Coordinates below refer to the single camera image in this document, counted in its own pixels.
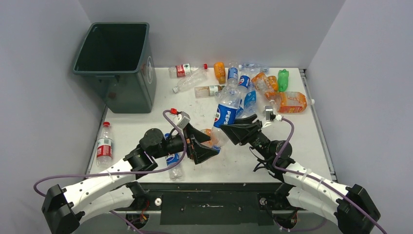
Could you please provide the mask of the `large Pepsi bottle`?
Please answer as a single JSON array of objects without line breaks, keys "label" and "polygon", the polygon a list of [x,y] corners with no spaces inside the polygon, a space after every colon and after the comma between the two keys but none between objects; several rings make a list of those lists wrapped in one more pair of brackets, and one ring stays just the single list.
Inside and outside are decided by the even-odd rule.
[{"label": "large Pepsi bottle", "polygon": [[242,94],[236,87],[226,86],[220,94],[210,137],[212,148],[218,151],[229,141],[222,126],[233,124],[241,102]]}]

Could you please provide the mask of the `large orange label bottle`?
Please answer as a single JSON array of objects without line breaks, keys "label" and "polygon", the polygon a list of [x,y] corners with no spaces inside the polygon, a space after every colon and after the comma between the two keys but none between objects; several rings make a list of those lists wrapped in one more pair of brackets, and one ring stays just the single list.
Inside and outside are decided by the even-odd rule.
[{"label": "large orange label bottle", "polygon": [[298,114],[315,103],[301,92],[267,92],[264,94],[277,113]]}]

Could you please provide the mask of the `light blue label bottle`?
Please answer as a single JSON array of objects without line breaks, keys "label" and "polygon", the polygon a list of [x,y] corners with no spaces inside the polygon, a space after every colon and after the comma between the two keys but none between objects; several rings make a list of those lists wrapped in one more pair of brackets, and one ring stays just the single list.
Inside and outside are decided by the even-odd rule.
[{"label": "light blue label bottle", "polygon": [[240,105],[239,117],[249,117],[256,113],[257,110],[257,94],[255,87],[249,86]]}]

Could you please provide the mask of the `red cap clear bottle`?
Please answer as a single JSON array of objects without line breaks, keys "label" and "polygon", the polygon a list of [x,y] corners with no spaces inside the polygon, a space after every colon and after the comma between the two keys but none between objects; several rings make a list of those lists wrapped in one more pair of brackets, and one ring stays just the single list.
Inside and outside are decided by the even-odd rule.
[{"label": "red cap clear bottle", "polygon": [[113,160],[113,138],[111,124],[103,122],[102,129],[97,139],[96,164],[99,168],[106,169]]}]

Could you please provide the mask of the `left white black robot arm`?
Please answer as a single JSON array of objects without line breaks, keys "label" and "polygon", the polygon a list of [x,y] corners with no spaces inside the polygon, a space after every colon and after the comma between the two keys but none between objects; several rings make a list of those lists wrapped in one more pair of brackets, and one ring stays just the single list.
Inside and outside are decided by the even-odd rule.
[{"label": "left white black robot arm", "polygon": [[191,124],[168,138],[159,129],[147,130],[137,147],[108,169],[77,184],[48,189],[41,211],[51,233],[71,234],[82,222],[110,210],[141,209],[145,192],[137,181],[154,172],[155,159],[187,153],[196,163],[203,162],[219,153],[203,145],[209,140],[210,136]]}]

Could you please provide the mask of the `clear bottle silver cap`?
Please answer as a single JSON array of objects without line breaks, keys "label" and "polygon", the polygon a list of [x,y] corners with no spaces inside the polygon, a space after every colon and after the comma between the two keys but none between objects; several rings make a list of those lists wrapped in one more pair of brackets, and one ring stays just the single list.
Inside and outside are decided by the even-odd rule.
[{"label": "clear bottle silver cap", "polygon": [[257,93],[256,104],[257,104],[257,113],[260,115],[264,114],[266,106],[272,106],[272,103],[268,101],[267,98],[260,93]]}]

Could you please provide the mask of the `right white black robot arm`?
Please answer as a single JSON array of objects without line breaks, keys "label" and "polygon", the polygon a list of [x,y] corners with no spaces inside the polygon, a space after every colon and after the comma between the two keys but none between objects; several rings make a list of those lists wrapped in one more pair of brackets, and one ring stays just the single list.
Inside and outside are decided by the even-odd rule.
[{"label": "right white black robot arm", "polygon": [[260,154],[255,170],[265,169],[282,183],[275,193],[276,204],[282,209],[292,206],[317,214],[336,224],[343,234],[369,234],[373,228],[385,233],[378,223],[381,214],[368,192],[358,184],[339,184],[300,165],[291,157],[294,124],[280,115],[275,119],[290,125],[286,140],[270,140],[256,116],[238,119],[221,129],[233,144],[249,144]]}]

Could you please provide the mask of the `small Pepsi bottle blue cap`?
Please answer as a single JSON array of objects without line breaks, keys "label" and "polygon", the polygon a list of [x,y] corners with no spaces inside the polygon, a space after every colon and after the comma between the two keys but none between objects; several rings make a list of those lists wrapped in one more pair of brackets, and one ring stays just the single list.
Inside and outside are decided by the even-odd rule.
[{"label": "small Pepsi bottle blue cap", "polygon": [[174,154],[165,156],[167,166],[173,165],[173,168],[170,168],[168,170],[169,178],[173,181],[183,178],[183,171],[182,171],[181,165],[178,164],[179,159],[180,159],[179,153],[174,153]]}]

